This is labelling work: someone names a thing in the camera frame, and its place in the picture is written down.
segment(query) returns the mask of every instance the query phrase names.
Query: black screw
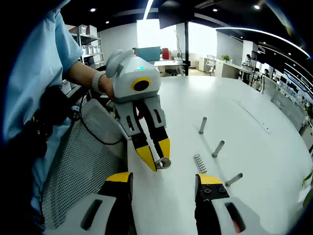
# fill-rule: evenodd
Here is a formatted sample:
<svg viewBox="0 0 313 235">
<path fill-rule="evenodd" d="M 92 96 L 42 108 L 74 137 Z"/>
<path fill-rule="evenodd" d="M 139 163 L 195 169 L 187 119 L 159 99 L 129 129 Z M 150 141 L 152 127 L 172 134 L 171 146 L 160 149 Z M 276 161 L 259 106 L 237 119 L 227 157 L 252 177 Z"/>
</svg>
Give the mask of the black screw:
<svg viewBox="0 0 313 235">
<path fill-rule="evenodd" d="M 205 192 L 206 194 L 210 194 L 210 193 L 211 193 L 211 190 L 210 190 L 210 189 L 205 189 L 204 192 Z"/>
</svg>

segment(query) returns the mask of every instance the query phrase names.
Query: metal spring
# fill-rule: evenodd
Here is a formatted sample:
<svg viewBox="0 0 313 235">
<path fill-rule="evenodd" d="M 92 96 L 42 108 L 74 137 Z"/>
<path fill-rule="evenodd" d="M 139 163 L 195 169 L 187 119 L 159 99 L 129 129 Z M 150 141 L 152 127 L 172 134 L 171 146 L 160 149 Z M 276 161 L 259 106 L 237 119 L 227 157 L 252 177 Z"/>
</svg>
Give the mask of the metal spring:
<svg viewBox="0 0 313 235">
<path fill-rule="evenodd" d="M 197 165 L 199 172 L 202 174 L 206 173 L 206 167 L 205 167 L 199 153 L 194 156 L 194 159 L 195 159 L 195 163 Z"/>
</svg>

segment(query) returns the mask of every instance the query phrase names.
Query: hand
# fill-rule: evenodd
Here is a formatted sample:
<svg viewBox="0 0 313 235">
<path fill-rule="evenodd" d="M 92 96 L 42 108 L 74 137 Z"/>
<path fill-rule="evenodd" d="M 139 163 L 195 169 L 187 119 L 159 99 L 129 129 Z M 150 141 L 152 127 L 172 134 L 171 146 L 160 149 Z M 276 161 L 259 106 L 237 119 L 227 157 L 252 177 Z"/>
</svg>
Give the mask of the hand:
<svg viewBox="0 0 313 235">
<path fill-rule="evenodd" d="M 99 90 L 105 92 L 110 100 L 114 101 L 114 91 L 112 85 L 112 79 L 102 75 L 99 79 Z"/>
</svg>

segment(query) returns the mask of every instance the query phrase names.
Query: potted plant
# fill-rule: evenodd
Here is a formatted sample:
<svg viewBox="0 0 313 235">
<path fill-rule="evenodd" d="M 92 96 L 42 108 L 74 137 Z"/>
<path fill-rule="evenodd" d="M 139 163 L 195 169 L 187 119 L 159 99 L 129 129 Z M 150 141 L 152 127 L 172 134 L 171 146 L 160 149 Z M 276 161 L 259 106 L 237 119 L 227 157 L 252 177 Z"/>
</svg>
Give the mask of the potted plant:
<svg viewBox="0 0 313 235">
<path fill-rule="evenodd" d="M 227 63 L 230 61 L 229 55 L 222 55 L 222 60 L 225 60 Z"/>
</svg>

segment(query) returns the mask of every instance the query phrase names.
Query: floor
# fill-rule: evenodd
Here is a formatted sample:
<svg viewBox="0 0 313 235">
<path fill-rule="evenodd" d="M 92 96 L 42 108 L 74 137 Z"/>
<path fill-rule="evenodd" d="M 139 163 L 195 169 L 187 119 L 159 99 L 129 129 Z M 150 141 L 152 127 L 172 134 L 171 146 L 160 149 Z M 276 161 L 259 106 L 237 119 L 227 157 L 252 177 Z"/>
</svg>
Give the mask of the floor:
<svg viewBox="0 0 313 235">
<path fill-rule="evenodd" d="M 189 69 L 189 75 L 209 76 L 209 73 L 205 73 L 197 69 Z"/>
</svg>

